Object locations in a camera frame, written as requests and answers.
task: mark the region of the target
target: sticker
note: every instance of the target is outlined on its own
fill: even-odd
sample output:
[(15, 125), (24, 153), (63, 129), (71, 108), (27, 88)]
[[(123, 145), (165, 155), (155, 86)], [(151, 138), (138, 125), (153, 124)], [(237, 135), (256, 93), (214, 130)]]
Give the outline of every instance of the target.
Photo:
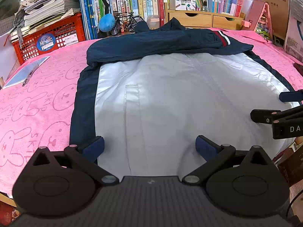
[(55, 45), (56, 39), (53, 34), (47, 33), (39, 37), (37, 41), (37, 48), (40, 51), (48, 51)]
[(75, 34), (72, 34), (72, 35), (69, 35), (69, 36), (67, 36), (67, 37), (62, 38), (62, 41), (65, 41), (66, 46), (72, 45), (72, 44), (75, 44), (75, 43), (78, 43), (78, 42), (79, 42), (76, 33), (75, 33)]

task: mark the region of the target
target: bookshelf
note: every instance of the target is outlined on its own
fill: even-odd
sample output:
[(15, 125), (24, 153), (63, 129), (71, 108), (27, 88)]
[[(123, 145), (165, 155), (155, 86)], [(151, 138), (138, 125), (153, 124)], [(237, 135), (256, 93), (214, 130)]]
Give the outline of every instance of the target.
[(167, 3), (165, 4), (165, 19), (166, 22), (175, 17), (181, 25), (191, 28), (222, 28), (230, 30), (241, 30), (241, 21), (244, 20), (244, 13), (240, 17), (235, 17), (227, 14), (210, 13), (203, 11), (185, 11), (185, 10), (170, 10)]

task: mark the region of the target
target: wooden drawer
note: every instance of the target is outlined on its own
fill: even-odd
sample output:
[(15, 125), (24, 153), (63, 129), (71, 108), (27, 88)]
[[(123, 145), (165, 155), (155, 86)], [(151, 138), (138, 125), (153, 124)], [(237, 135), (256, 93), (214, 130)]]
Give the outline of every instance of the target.
[(226, 17), (214, 15), (212, 22), (214, 28), (241, 30), (241, 19), (228, 20)]
[(201, 13), (169, 13), (169, 20), (175, 17), (183, 26), (211, 27), (212, 15)]

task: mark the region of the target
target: toy bicycle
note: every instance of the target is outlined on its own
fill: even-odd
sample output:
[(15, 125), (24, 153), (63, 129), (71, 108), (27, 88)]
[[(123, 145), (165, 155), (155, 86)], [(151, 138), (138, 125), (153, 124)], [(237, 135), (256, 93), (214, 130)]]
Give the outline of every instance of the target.
[(140, 15), (136, 15), (133, 16), (134, 12), (130, 12), (128, 13), (129, 15), (124, 15), (122, 13), (119, 12), (114, 12), (114, 16), (116, 18), (116, 22), (114, 25), (114, 28), (110, 30), (110, 34), (112, 36), (116, 36), (119, 33), (121, 33), (121, 23), (123, 24), (123, 21), (121, 21), (121, 18), (128, 18), (128, 23), (125, 24), (125, 28), (126, 29), (134, 29), (134, 27), (136, 26), (136, 24), (140, 21), (144, 21), (144, 19), (140, 16)]

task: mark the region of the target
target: blue ball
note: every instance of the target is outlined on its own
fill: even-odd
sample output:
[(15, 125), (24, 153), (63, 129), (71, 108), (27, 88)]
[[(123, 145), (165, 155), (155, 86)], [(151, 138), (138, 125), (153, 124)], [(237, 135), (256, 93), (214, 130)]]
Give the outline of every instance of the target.
[(99, 21), (99, 29), (103, 32), (108, 32), (114, 28), (115, 18), (112, 14), (104, 15)]

